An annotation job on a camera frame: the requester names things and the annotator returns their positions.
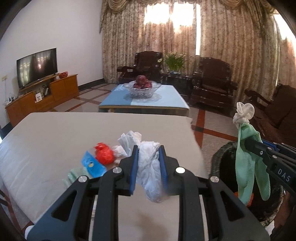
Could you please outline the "red bowl on cabinet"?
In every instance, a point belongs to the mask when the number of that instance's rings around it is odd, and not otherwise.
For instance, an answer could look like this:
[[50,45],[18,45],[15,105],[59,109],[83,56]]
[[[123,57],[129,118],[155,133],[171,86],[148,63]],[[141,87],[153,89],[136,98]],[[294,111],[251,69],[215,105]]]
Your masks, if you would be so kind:
[[61,72],[61,73],[59,73],[58,76],[59,76],[60,79],[66,78],[68,76],[68,72],[67,71]]

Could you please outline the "blue coffee table cloth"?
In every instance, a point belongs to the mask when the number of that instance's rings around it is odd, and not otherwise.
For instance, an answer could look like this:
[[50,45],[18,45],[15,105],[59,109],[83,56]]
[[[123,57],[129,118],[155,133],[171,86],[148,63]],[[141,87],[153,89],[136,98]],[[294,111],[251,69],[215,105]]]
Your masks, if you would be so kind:
[[99,105],[99,110],[116,108],[156,108],[189,110],[188,104],[172,85],[148,89],[128,88],[118,85]]

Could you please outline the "curved black television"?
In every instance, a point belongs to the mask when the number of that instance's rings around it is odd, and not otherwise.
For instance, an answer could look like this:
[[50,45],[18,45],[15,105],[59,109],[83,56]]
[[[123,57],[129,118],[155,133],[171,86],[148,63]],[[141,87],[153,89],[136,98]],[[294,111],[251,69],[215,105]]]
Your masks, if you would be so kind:
[[56,74],[57,49],[48,49],[30,54],[16,61],[18,86],[20,89],[47,76]]

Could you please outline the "dark wooden sofa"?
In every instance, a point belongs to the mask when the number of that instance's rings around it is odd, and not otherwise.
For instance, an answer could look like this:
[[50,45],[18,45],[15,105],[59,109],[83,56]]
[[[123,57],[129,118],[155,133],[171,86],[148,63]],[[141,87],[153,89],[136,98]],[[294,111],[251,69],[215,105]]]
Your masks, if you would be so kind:
[[280,84],[271,100],[250,88],[244,93],[255,109],[250,123],[261,138],[295,147],[295,88]]

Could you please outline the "white table cover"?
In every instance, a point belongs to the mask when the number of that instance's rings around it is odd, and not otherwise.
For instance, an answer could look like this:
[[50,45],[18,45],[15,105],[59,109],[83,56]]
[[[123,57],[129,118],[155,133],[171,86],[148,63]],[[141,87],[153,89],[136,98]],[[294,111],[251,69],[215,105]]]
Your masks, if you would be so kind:
[[31,113],[1,143],[1,179],[10,197],[32,222],[65,191],[63,180],[80,168],[85,152],[103,142],[118,144],[129,131],[158,142],[166,154],[196,176],[207,177],[191,119],[131,113]]

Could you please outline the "white plastic bag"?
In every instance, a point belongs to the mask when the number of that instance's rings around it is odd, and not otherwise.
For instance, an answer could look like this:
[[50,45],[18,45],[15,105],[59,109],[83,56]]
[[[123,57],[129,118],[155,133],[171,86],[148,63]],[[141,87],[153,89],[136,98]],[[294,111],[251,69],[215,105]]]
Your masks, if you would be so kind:
[[143,141],[138,147],[136,182],[143,187],[147,199],[153,203],[165,200],[159,162],[160,143]]

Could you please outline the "green potted plant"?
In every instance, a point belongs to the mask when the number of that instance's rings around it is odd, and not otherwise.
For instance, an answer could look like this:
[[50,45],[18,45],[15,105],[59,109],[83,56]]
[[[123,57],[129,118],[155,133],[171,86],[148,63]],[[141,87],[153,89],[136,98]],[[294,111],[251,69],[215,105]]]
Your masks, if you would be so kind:
[[182,72],[185,68],[185,55],[178,53],[167,53],[164,59],[169,72]]

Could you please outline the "white tissue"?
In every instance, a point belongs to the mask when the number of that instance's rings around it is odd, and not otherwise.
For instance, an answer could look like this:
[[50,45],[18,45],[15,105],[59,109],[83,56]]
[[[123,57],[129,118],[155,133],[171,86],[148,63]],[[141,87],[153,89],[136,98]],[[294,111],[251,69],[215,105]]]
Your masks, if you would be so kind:
[[139,146],[142,141],[142,134],[139,132],[129,131],[123,133],[117,140],[119,145],[113,146],[111,150],[116,159],[130,157],[132,155],[133,147]]

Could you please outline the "blue white tube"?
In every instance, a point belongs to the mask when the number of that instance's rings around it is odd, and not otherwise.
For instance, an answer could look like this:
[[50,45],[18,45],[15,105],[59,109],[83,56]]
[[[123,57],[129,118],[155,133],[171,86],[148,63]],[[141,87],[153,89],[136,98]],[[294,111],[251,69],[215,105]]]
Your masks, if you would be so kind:
[[101,177],[107,172],[107,168],[97,161],[88,151],[85,152],[81,163],[92,178]]

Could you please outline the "floral beige curtains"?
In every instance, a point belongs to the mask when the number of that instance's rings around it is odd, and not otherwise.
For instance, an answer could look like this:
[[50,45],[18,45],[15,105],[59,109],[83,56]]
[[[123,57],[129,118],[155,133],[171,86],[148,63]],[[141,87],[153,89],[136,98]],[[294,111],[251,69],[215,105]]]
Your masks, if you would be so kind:
[[192,74],[201,57],[230,65],[238,89],[269,98],[278,84],[295,87],[295,10],[274,1],[103,1],[103,76],[142,51],[182,55]]

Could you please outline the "wooden TV cabinet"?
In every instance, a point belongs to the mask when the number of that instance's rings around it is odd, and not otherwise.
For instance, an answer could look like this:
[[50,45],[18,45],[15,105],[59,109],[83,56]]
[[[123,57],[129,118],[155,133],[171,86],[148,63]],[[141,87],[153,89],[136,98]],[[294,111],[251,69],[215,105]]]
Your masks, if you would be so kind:
[[9,103],[5,109],[12,126],[16,126],[21,120],[31,113],[46,112],[54,107],[69,101],[79,95],[77,75],[69,75],[65,78],[57,79],[56,76],[49,83],[49,94],[36,101],[36,94],[30,91],[16,100]]

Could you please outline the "black trash bin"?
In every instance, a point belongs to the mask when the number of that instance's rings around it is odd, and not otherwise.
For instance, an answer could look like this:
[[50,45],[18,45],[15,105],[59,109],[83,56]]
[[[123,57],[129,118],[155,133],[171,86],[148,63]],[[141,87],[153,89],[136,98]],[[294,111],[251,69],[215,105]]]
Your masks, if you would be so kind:
[[[219,177],[228,188],[238,192],[235,173],[236,142],[228,142],[223,145],[212,157],[211,175]],[[267,201],[262,200],[257,183],[254,182],[252,196],[248,209],[267,227],[275,218],[283,201],[283,187],[272,177],[270,180],[270,197]]]

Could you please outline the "glass fruit bowl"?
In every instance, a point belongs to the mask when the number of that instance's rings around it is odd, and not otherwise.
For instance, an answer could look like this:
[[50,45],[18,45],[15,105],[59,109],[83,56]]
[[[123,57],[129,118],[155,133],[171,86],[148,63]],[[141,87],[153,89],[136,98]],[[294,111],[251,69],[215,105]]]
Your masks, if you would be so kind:
[[123,86],[129,91],[130,96],[132,98],[151,98],[152,95],[161,87],[161,83],[157,83],[155,81],[152,82],[152,88],[146,89],[137,89],[133,87],[135,81],[131,81],[129,83],[124,83]]

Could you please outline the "green rubber glove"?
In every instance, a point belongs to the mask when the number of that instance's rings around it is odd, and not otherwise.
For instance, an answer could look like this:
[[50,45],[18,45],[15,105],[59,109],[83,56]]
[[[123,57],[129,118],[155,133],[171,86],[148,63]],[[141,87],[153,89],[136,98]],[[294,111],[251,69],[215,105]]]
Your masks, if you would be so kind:
[[262,157],[245,149],[245,140],[249,137],[262,142],[260,133],[250,124],[255,114],[254,106],[250,103],[236,103],[236,113],[233,123],[238,129],[235,171],[238,184],[238,198],[248,205],[251,199],[254,182],[257,182],[261,198],[266,201],[270,197],[270,180]]
[[86,167],[74,168],[71,169],[66,178],[63,179],[64,186],[66,188],[70,187],[80,176],[87,176],[89,179],[93,178],[87,171]]

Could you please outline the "white box on cabinet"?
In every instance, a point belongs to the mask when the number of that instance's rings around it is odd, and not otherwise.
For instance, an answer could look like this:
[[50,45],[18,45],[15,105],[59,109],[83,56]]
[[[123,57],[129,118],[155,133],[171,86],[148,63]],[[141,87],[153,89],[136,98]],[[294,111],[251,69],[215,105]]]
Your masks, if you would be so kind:
[[36,102],[42,101],[43,97],[42,97],[41,92],[36,93],[35,99],[36,99]]

